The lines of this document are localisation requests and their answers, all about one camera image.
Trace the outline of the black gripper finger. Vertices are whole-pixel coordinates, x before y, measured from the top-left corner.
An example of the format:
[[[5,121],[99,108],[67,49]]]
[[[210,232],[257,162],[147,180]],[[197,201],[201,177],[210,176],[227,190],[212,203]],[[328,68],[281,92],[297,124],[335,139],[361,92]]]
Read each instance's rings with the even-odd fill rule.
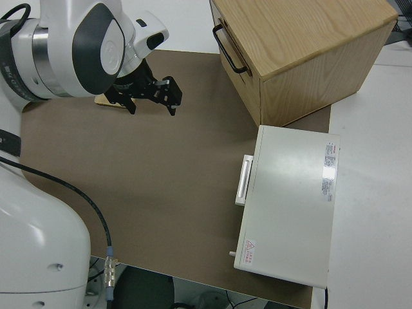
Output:
[[[132,115],[136,113],[136,105],[133,99],[121,93],[108,94],[108,102],[113,106],[127,109]]]
[[[182,91],[172,76],[166,76],[162,80],[152,83],[153,96],[155,103],[164,105],[169,114],[173,117],[176,109],[182,102]]]

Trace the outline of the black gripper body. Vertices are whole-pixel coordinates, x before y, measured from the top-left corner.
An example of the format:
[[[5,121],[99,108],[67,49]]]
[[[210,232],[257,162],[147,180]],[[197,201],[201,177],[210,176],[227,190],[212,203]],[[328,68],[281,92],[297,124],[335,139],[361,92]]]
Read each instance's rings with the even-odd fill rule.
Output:
[[[131,98],[158,100],[160,90],[155,86],[157,81],[147,61],[142,61],[134,71],[116,79],[113,88],[118,95],[112,93],[111,99],[115,100],[124,95]]]

